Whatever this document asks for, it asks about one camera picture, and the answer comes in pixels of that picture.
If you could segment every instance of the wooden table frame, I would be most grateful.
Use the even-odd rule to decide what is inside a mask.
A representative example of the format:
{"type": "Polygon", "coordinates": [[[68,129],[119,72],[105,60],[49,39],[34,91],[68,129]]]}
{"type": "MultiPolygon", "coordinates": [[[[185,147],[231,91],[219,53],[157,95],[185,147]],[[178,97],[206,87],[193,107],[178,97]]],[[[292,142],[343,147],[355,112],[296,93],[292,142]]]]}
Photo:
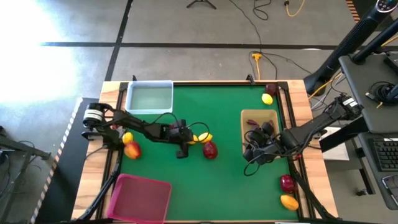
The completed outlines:
{"type": "MultiPolygon", "coordinates": [[[[265,85],[266,83],[275,83],[281,87],[277,92],[279,100],[280,120],[283,128],[290,128],[292,126],[301,125],[312,119],[312,113],[308,104],[307,94],[305,92],[304,83],[302,80],[281,80],[281,81],[257,81],[256,85],[265,85]]],[[[101,91],[99,102],[108,103],[112,107],[124,107],[125,95],[119,94],[121,82],[104,82],[101,91]]],[[[248,81],[176,81],[175,85],[250,85],[248,81]]],[[[88,152],[101,147],[101,141],[93,141],[89,143],[88,152]]],[[[317,146],[318,141],[312,141],[311,145],[317,146]]],[[[72,218],[78,218],[84,213],[86,208],[96,197],[100,191],[102,184],[108,178],[110,167],[116,162],[117,152],[100,151],[93,154],[85,161],[83,173],[81,175],[80,186],[76,196],[75,206],[73,209],[72,218]]],[[[306,148],[303,152],[303,160],[295,162],[297,170],[302,173],[304,179],[307,179],[313,193],[317,196],[319,201],[325,208],[334,216],[337,217],[337,211],[333,194],[331,192],[330,183],[326,173],[325,163],[321,150],[306,148]]],[[[95,218],[106,216],[106,211],[112,188],[106,194],[104,204],[101,206],[102,213],[96,213],[95,218]]],[[[313,212],[313,208],[307,202],[305,194],[299,188],[296,197],[300,197],[300,210],[298,216],[300,217],[319,217],[319,214],[313,212]]],[[[259,220],[251,220],[249,222],[258,222],[259,220]]]]}

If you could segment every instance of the light blue plastic bin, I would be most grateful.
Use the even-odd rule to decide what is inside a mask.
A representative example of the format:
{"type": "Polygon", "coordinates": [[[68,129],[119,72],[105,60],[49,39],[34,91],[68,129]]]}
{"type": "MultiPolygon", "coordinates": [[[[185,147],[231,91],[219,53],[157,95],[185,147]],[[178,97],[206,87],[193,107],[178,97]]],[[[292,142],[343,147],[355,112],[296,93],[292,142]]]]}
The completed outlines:
{"type": "Polygon", "coordinates": [[[130,82],[124,108],[131,114],[171,113],[173,82],[171,80],[130,82]]]}

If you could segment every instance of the black desk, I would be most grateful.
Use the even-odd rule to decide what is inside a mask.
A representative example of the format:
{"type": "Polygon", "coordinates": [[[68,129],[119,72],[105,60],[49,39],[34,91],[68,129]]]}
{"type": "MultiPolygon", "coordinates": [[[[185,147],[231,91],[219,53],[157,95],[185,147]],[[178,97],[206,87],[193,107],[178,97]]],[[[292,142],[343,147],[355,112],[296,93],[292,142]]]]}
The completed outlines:
{"type": "Polygon", "coordinates": [[[356,101],[364,106],[363,118],[371,133],[398,133],[398,106],[381,106],[366,97],[369,87],[379,81],[398,83],[398,75],[383,60],[385,55],[370,55],[363,65],[356,65],[349,56],[339,58],[356,101]]]}
{"type": "MultiPolygon", "coordinates": [[[[398,172],[379,172],[368,144],[369,138],[382,138],[380,134],[387,138],[398,138],[398,106],[382,106],[377,109],[378,104],[365,95],[373,83],[379,81],[398,83],[398,75],[383,62],[385,57],[385,55],[370,55],[362,65],[354,64],[349,56],[339,58],[341,69],[348,80],[353,95],[356,101],[364,106],[364,109],[362,110],[362,117],[341,128],[335,134],[322,139],[320,145],[322,151],[325,152],[358,135],[362,145],[362,148],[357,150],[358,157],[367,157],[387,207],[391,210],[398,210],[398,206],[381,181],[383,177],[398,174],[398,172]]],[[[373,187],[364,165],[360,170],[365,186],[369,191],[373,187]]]]}
{"type": "MultiPolygon", "coordinates": [[[[398,134],[383,134],[383,136],[387,138],[396,138],[398,137],[398,134]]],[[[383,138],[383,137],[378,134],[371,134],[371,133],[361,133],[358,135],[358,139],[362,145],[362,150],[365,153],[366,158],[368,158],[369,166],[371,167],[374,178],[376,179],[377,186],[380,189],[381,195],[384,199],[384,202],[387,205],[387,208],[391,210],[398,210],[398,206],[391,199],[391,195],[388,193],[383,183],[381,182],[381,179],[383,177],[387,177],[388,175],[398,175],[398,172],[379,172],[368,144],[369,142],[368,139],[371,138],[383,138]]]]}

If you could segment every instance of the black cable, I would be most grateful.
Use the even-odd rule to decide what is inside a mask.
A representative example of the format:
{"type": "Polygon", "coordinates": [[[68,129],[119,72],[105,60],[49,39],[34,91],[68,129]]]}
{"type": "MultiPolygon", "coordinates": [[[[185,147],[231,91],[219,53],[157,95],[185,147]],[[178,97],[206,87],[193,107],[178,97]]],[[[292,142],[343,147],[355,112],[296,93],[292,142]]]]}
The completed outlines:
{"type": "Polygon", "coordinates": [[[250,62],[250,66],[251,66],[251,69],[253,71],[253,74],[256,74],[256,73],[254,71],[253,64],[250,61],[250,57],[251,57],[252,54],[261,54],[264,58],[266,58],[271,63],[272,66],[274,66],[274,69],[275,69],[275,80],[276,80],[277,77],[278,77],[278,68],[276,67],[276,65],[269,59],[269,57],[264,55],[263,52],[258,52],[258,51],[255,51],[255,50],[249,52],[249,62],[250,62]]]}
{"type": "Polygon", "coordinates": [[[23,144],[29,143],[29,144],[31,144],[32,147],[35,147],[35,144],[33,144],[31,141],[22,140],[22,141],[19,141],[18,143],[23,143],[23,144]]]}
{"type": "Polygon", "coordinates": [[[315,147],[315,146],[307,146],[307,147],[311,147],[311,148],[313,148],[313,149],[321,149],[321,148],[315,147]]]}
{"type": "MultiPolygon", "coordinates": [[[[252,20],[250,20],[250,18],[248,18],[248,16],[244,13],[243,10],[242,10],[239,6],[237,6],[237,5],[235,4],[235,2],[233,2],[232,0],[228,0],[228,1],[231,2],[237,9],[239,9],[239,10],[242,12],[242,14],[245,16],[245,18],[246,18],[246,19],[250,22],[250,24],[254,27],[254,30],[256,31],[256,34],[257,34],[257,36],[258,36],[258,38],[259,38],[259,42],[260,42],[260,51],[258,51],[258,52],[256,52],[256,53],[262,54],[262,55],[263,55],[266,59],[268,59],[268,61],[274,66],[274,68],[275,68],[275,79],[277,79],[277,76],[278,76],[277,67],[275,66],[275,64],[274,64],[268,57],[266,57],[266,55],[273,55],[273,56],[277,56],[277,57],[284,58],[284,59],[286,59],[288,62],[290,61],[290,62],[294,63],[296,66],[298,66],[299,68],[301,68],[302,70],[308,72],[309,74],[312,74],[312,72],[310,72],[310,71],[304,69],[303,67],[301,67],[300,65],[298,65],[296,62],[294,62],[292,59],[289,59],[289,58],[287,58],[287,57],[283,57],[283,56],[277,55],[277,54],[263,53],[263,52],[262,52],[262,49],[261,49],[262,40],[261,40],[260,33],[259,33],[258,29],[257,29],[257,26],[253,23],[252,20]]],[[[254,13],[258,18],[260,18],[260,19],[262,19],[262,20],[267,20],[267,19],[268,19],[268,14],[267,14],[266,12],[264,12],[263,10],[260,10],[260,9],[258,9],[258,8],[259,8],[259,7],[262,7],[262,6],[267,6],[267,5],[269,5],[269,4],[271,3],[272,0],[269,0],[269,3],[263,4],[263,5],[260,5],[260,6],[256,6],[256,1],[257,1],[257,0],[254,0],[253,13],[254,13]],[[259,11],[259,12],[264,13],[264,14],[267,16],[267,18],[264,19],[264,18],[258,16],[258,15],[256,14],[256,11],[259,11]]],[[[251,61],[250,61],[250,54],[249,54],[249,62],[250,62],[250,65],[251,65],[253,74],[255,74],[253,64],[252,64],[251,61]]]]}
{"type": "Polygon", "coordinates": [[[278,54],[264,53],[264,52],[262,52],[262,53],[263,53],[263,54],[266,54],[266,55],[272,55],[272,56],[276,56],[276,57],[283,58],[283,59],[285,59],[287,62],[292,62],[292,63],[293,63],[294,65],[296,65],[298,68],[301,68],[301,70],[303,70],[304,72],[307,72],[307,73],[309,73],[309,74],[312,74],[312,72],[310,72],[310,71],[308,71],[307,69],[301,67],[300,65],[298,65],[295,61],[293,61],[293,60],[290,59],[290,58],[283,57],[283,56],[278,55],[278,54]]]}
{"type": "Polygon", "coordinates": [[[256,6],[256,2],[257,2],[257,1],[259,1],[259,0],[254,0],[254,1],[253,1],[253,13],[254,13],[254,15],[257,16],[257,18],[259,18],[259,19],[261,19],[261,20],[263,20],[263,21],[267,21],[268,18],[269,18],[268,14],[267,14],[265,11],[263,11],[262,9],[259,9],[259,8],[270,5],[271,2],[272,2],[272,0],[268,0],[267,3],[261,4],[261,5],[259,5],[259,6],[256,6]],[[260,12],[260,13],[263,14],[265,17],[261,17],[259,14],[257,14],[257,12],[260,12]]]}
{"type": "Polygon", "coordinates": [[[179,125],[179,123],[178,123],[177,117],[176,117],[173,113],[170,113],[170,112],[162,113],[162,114],[161,114],[160,116],[158,116],[153,122],[151,122],[151,123],[149,123],[149,124],[146,124],[145,126],[153,125],[153,124],[156,123],[156,121],[158,121],[161,117],[163,117],[163,116],[165,116],[165,115],[167,115],[167,114],[173,116],[173,118],[174,118],[174,120],[175,120],[175,122],[176,122],[176,124],[177,124],[177,127],[180,129],[180,125],[179,125]]]}
{"type": "Polygon", "coordinates": [[[369,87],[369,93],[375,97],[374,100],[383,103],[383,105],[394,106],[398,105],[398,99],[396,99],[395,97],[393,97],[392,99],[388,98],[388,94],[394,87],[395,84],[392,84],[390,82],[375,82],[369,87]]]}
{"type": "Polygon", "coordinates": [[[259,38],[260,46],[261,46],[261,45],[262,45],[261,36],[260,36],[259,31],[257,30],[256,25],[254,25],[254,23],[252,22],[252,20],[250,20],[250,18],[248,18],[248,16],[244,13],[244,11],[243,11],[239,6],[237,6],[237,5],[235,4],[235,2],[233,2],[232,0],[228,0],[228,1],[231,2],[237,9],[239,9],[239,10],[242,12],[242,14],[245,16],[245,18],[246,18],[246,19],[250,22],[250,24],[254,27],[254,30],[256,31],[256,34],[257,34],[257,36],[258,36],[258,38],[259,38]]]}
{"type": "Polygon", "coordinates": [[[188,125],[187,128],[192,127],[192,126],[195,125],[195,124],[202,124],[202,125],[204,125],[204,127],[206,127],[206,129],[207,129],[207,135],[206,135],[205,138],[203,138],[201,141],[195,141],[195,140],[193,140],[193,142],[202,142],[202,141],[204,141],[204,140],[210,135],[210,128],[209,128],[209,126],[208,126],[207,124],[205,124],[205,123],[203,123],[203,122],[194,122],[194,123],[188,125]]]}
{"type": "Polygon", "coordinates": [[[336,83],[336,85],[335,86],[337,86],[337,85],[339,85],[342,81],[344,81],[344,80],[346,80],[346,77],[344,76],[344,78],[342,78],[340,81],[338,81],[337,83],[336,83]]]}
{"type": "Polygon", "coordinates": [[[267,57],[268,55],[283,58],[283,59],[285,59],[287,62],[292,62],[294,65],[296,65],[298,68],[300,68],[300,69],[303,70],[304,72],[308,72],[309,74],[311,74],[310,71],[308,71],[307,69],[301,67],[299,64],[297,64],[295,61],[293,61],[293,60],[290,59],[290,58],[287,58],[287,57],[284,57],[284,56],[281,56],[281,55],[278,55],[278,54],[271,54],[271,53],[265,53],[265,52],[258,52],[258,51],[255,51],[255,50],[249,52],[249,63],[250,63],[251,69],[252,69],[252,71],[253,71],[253,74],[255,74],[256,72],[254,71],[254,66],[253,66],[253,64],[251,63],[251,60],[250,60],[252,54],[261,54],[264,58],[266,58],[266,59],[272,64],[272,66],[274,66],[274,68],[275,68],[275,80],[276,80],[277,77],[278,77],[278,68],[277,68],[276,65],[271,61],[271,59],[270,59],[269,57],[267,57]]]}
{"type": "Polygon", "coordinates": [[[251,164],[252,162],[254,162],[256,159],[258,159],[258,158],[260,158],[261,156],[264,156],[264,155],[275,155],[275,154],[274,154],[274,153],[266,153],[266,152],[264,152],[264,153],[262,153],[262,154],[260,154],[260,155],[258,155],[258,156],[256,156],[256,157],[254,157],[254,158],[251,159],[251,160],[246,164],[246,166],[244,167],[244,169],[243,169],[243,175],[245,175],[246,177],[250,177],[251,175],[254,175],[254,174],[259,170],[260,164],[257,164],[256,170],[255,170],[254,172],[250,173],[250,174],[247,174],[247,173],[246,173],[246,170],[248,169],[248,167],[250,166],[250,164],[251,164]]]}
{"type": "Polygon", "coordinates": [[[33,162],[33,160],[35,160],[37,158],[37,156],[34,156],[27,164],[29,165],[30,163],[33,162]]]}
{"type": "Polygon", "coordinates": [[[91,156],[92,154],[98,152],[98,151],[101,150],[101,149],[104,149],[104,147],[100,147],[99,149],[95,149],[94,151],[92,151],[91,153],[89,153],[89,154],[86,156],[85,160],[86,160],[89,156],[91,156]]]}

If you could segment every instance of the yellow lemon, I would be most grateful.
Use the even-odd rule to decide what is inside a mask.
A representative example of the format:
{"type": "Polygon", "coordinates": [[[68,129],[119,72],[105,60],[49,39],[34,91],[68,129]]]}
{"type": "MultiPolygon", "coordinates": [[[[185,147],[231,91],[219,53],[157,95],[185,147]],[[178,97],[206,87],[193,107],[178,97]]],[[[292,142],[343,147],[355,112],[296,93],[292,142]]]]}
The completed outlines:
{"type": "Polygon", "coordinates": [[[267,105],[271,105],[272,102],[274,101],[272,99],[272,96],[270,94],[267,94],[267,93],[262,94],[261,100],[267,105]]]}
{"type": "Polygon", "coordinates": [[[129,144],[130,142],[132,142],[132,134],[131,133],[124,133],[123,137],[122,137],[122,142],[124,145],[129,144]]]}
{"type": "Polygon", "coordinates": [[[209,142],[212,138],[213,138],[213,136],[210,133],[203,133],[203,134],[199,135],[198,140],[200,143],[206,143],[206,142],[209,142]]]}
{"type": "Polygon", "coordinates": [[[188,142],[188,144],[195,144],[198,141],[198,137],[193,135],[193,141],[188,142]]]}
{"type": "Polygon", "coordinates": [[[295,211],[299,208],[299,203],[292,196],[282,195],[280,196],[280,201],[282,202],[282,205],[284,205],[285,208],[291,211],[295,211]]]}

